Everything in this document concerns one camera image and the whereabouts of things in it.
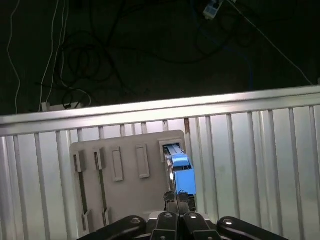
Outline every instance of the white cable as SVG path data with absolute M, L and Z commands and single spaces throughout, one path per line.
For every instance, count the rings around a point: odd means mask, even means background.
M 41 81 L 40 103 L 39 103 L 38 112 L 40 112 L 40 110 L 41 110 L 42 92 L 43 92 L 43 86 L 42 86 L 42 84 L 43 84 L 44 81 L 45 81 L 45 77 L 46 77 L 46 74 L 47 74 L 47 71 L 48 71 L 48 67 L 49 67 L 49 65 L 50 65 L 52 55 L 54 54 L 54 24 L 55 24 L 55 19 L 56 19 L 57 11 L 58 11 L 58 6 L 59 6 L 59 0 L 56 1 L 56 6 L 55 6 L 55 10 L 54 10 L 54 14 L 53 14 L 53 19 L 52 19 L 52 23 L 51 23 L 51 54 L 50 54 L 49 61 L 48 61 L 47 65 L 46 65 L 46 68 L 45 68 L 45 71 L 44 71 L 44 74 L 43 74 L 43 77 L 42 77 L 42 81 Z
M 12 36 L 13 36 L 13 31 L 14 31 L 13 17 L 14 17 L 14 15 L 15 15 L 15 13 L 16 13 L 19 5 L 20 5 L 20 2 L 21 2 L 21 0 L 17 1 L 15 8 L 14 8 L 14 10 L 12 11 L 12 13 L 10 15 L 10 36 L 9 36 L 8 45 L 6 47 L 6 51 L 7 51 L 8 57 L 9 57 L 10 64 L 11 64 L 11 66 L 13 68 L 13 71 L 14 71 L 14 74 L 16 75 L 16 78 L 18 79 L 18 88 L 16 90 L 15 99 L 14 99 L 15 114 L 18 114 L 18 94 L 19 94 L 19 91 L 20 91 L 21 80 L 20 80 L 19 74 L 17 72 L 17 69 L 16 69 L 16 67 L 14 65 L 14 62 L 12 61 L 12 58 L 10 56 L 10 44 L 11 44 L 11 41 L 12 41 Z
M 65 12 L 65 7 L 66 7 L 66 0 L 64 0 L 64 6 L 63 6 L 63 14 L 62 14 L 62 28 L 61 28 L 61 32 L 60 32 L 60 38 L 59 38 L 59 46 L 56 50 L 56 55 L 55 55 L 55 59 L 54 59 L 54 66 L 53 66 L 53 74 L 52 74 L 52 82 L 51 82 L 51 88 L 50 88 L 50 92 L 49 92 L 49 95 L 48 97 L 46 98 L 46 102 L 49 101 L 49 98 L 50 98 L 50 95 L 51 95 L 51 92 L 52 92 L 52 88 L 53 88 L 53 83 L 54 83 L 54 71 L 55 71 L 55 68 L 56 68 L 56 64 L 57 64 L 57 56 L 58 56 L 58 51 L 59 51 L 59 48 L 60 46 L 64 43 L 65 41 L 65 38 L 66 38 L 66 31 L 67 31 L 67 21 L 68 21 L 68 17 L 69 17 L 69 2 L 67 4 L 67 12 L 66 12 L 66 17 L 65 17 L 65 21 L 63 22 L 64 20 L 64 12 Z M 62 51 L 62 66 L 61 66 L 61 72 L 60 72 L 60 78 L 61 78 L 61 82 L 63 84 L 63 86 L 65 86 L 66 88 L 69 88 L 69 89 L 72 89 L 72 87 L 70 86 L 67 86 L 65 84 L 65 82 L 63 81 L 63 71 L 64 71 L 64 66 L 65 66 L 65 52 Z M 77 89 L 77 91 L 79 92 L 82 92 L 84 94 L 86 94 L 89 98 L 89 104 L 88 104 L 88 107 L 91 106 L 91 103 L 92 103 L 92 100 L 91 100 L 91 96 L 84 90 L 82 89 Z
M 234 5 L 231 0 L 226 0 L 229 4 L 232 5 L 232 7 L 237 10 L 237 12 L 239 14 L 241 14 L 245 20 L 247 20 L 248 23 L 250 23 L 292 66 L 294 66 L 297 70 L 299 70 L 299 72 L 302 74 L 302 76 L 305 78 L 305 80 L 307 80 L 311 85 L 313 85 L 313 83 L 307 78 L 307 76 L 305 75 L 305 73 L 293 62 L 291 61 L 279 48 L 277 48 L 277 46 L 259 29 L 257 28 L 257 26 L 250 21 L 250 19 L 248 19 L 243 13 L 242 11 L 236 7 L 236 5 Z
M 60 36 L 59 36 L 59 45 L 56 49 L 56 53 L 55 53 L 55 58 L 54 58 L 54 64 L 53 64 L 53 71 L 52 71 L 52 81 L 51 81 L 51 88 L 50 88 L 50 91 L 49 91 L 49 94 L 48 94 L 48 97 L 46 98 L 46 103 L 49 101 L 49 98 L 50 98 L 50 95 L 51 95 L 51 92 L 52 92 L 52 88 L 53 88 L 53 85 L 54 85 L 54 76 L 55 76 L 55 67 L 56 67 L 56 64 L 57 64 L 57 56 L 58 56 L 58 51 L 60 49 L 60 46 L 62 44 L 61 42 L 61 38 L 62 38 L 62 34 L 63 34 L 63 31 L 64 31 L 64 27 L 66 28 L 67 26 L 67 17 L 65 18 L 65 9 L 66 9 L 66 5 L 67 5 L 67 1 L 64 0 L 64 5 L 63 5 L 63 9 L 62 9 L 62 23 L 61 23 L 61 31 L 60 31 Z

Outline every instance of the corrugated metal panel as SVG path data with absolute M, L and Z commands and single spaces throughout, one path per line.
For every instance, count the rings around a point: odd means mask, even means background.
M 74 240 L 69 146 L 182 130 L 198 211 L 320 237 L 320 87 L 0 117 L 0 236 Z

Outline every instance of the dark floor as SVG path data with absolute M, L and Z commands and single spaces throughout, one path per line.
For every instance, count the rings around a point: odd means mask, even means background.
M 67 35 L 82 30 L 91 31 L 89 1 L 83 1 L 85 2 L 83 5 L 79 5 L 79 2 L 75 0 L 69 2 Z M 315 0 L 239 0 L 238 2 L 253 9 L 251 11 L 240 6 L 274 44 L 305 72 L 310 81 L 316 84 L 320 76 L 320 34 L 316 30 L 317 23 L 320 23 L 318 14 L 320 3 Z M 51 23 L 56 3 L 53 0 L 34 0 L 33 3 L 21 0 L 13 17 L 10 53 L 21 80 L 17 99 L 18 113 L 38 111 L 40 84 L 51 54 Z M 53 31 L 54 54 L 43 81 L 42 102 L 46 101 L 52 84 L 65 3 L 68 4 L 65 0 L 60 0 L 57 9 Z M 214 21 L 206 22 L 202 26 L 205 21 L 198 17 L 201 31 L 211 38 L 208 40 L 202 33 L 197 35 L 197 24 L 188 0 L 127 1 L 109 43 L 107 39 L 112 33 L 121 1 L 92 0 L 91 3 L 95 33 L 99 41 L 102 41 L 103 47 L 97 40 L 85 34 L 71 38 L 64 45 L 66 60 L 63 79 L 68 86 L 90 93 L 93 106 L 309 84 L 269 42 L 234 10 L 232 11 L 227 2 L 223 3 L 220 16 Z M 0 3 L 0 25 L 3 33 L 0 37 L 0 68 L 4 73 L 4 78 L 0 82 L 0 115 L 16 112 L 15 96 L 18 79 L 6 52 L 10 34 L 9 18 L 15 4 L 15 1 Z M 201 1 L 195 1 L 195 6 L 196 12 L 204 8 Z M 224 31 L 221 25 L 229 29 Z M 196 36 L 198 47 L 204 54 L 195 47 Z M 221 48 L 218 53 L 206 56 L 228 36 L 231 39 L 226 44 L 228 49 Z M 70 43 L 73 44 L 72 48 L 68 48 Z M 87 45 L 87 51 L 83 48 L 75 49 L 76 46 L 83 47 L 84 44 Z M 100 62 L 94 55 L 96 53 L 101 58 Z M 110 64 L 109 58 L 113 60 L 114 66 Z M 181 63 L 201 58 L 205 60 L 193 64 Z M 57 66 L 61 66 L 61 60 L 61 55 L 58 55 Z M 72 74 L 71 70 L 76 71 L 78 63 L 81 71 Z M 251 65 L 252 79 L 248 63 Z M 92 77 L 99 66 L 101 66 L 99 73 Z M 112 67 L 113 75 L 108 78 Z M 52 105 L 62 103 L 68 105 L 70 101 L 79 101 L 85 106 L 89 104 L 83 92 L 70 91 L 70 88 L 62 85 L 57 76 L 59 74 L 55 77 L 49 99 Z

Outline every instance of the blue cable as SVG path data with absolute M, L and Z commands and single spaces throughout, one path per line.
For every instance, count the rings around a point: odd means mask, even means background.
M 203 30 L 203 29 L 201 28 L 201 26 L 200 26 L 200 24 L 199 24 L 199 22 L 198 22 L 198 19 L 197 19 L 197 13 L 196 13 L 196 11 L 195 11 L 195 9 L 194 9 L 194 0 L 190 0 L 190 4 L 191 4 L 191 11 L 192 11 L 192 15 L 193 15 L 194 20 L 195 20 L 196 27 L 198 28 L 198 30 L 200 31 L 200 33 L 201 33 L 206 39 L 210 40 L 211 42 L 213 42 L 213 43 L 216 44 L 216 45 L 219 45 L 219 43 L 218 43 L 214 38 L 212 38 L 205 30 Z M 233 48 L 230 48 L 230 47 L 228 47 L 228 46 L 224 46 L 223 49 L 224 49 L 224 50 L 227 50 L 227 51 L 229 51 L 229 52 L 231 52 L 231 53 L 237 54 L 238 56 L 240 56 L 241 58 L 243 58 L 243 59 L 246 61 L 247 65 L 248 65 L 248 68 L 249 68 L 249 74 L 250 74 L 250 78 L 249 78 L 249 89 L 250 89 L 250 90 L 253 90 L 253 89 L 254 89 L 254 73 L 253 73 L 252 66 L 251 66 L 251 63 L 250 63 L 248 57 L 247 57 L 245 54 L 243 54 L 243 53 L 241 53 L 241 52 L 239 52 L 239 51 L 237 51 L 237 50 L 234 50 Z

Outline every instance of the power strip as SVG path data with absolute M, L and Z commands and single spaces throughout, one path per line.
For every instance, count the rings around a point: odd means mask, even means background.
M 210 2 L 208 3 L 208 5 L 205 7 L 203 11 L 203 15 L 205 19 L 213 20 L 216 17 L 224 1 L 225 0 L 210 0 Z M 237 2 L 237 0 L 230 0 L 230 1 L 233 2 L 234 4 Z

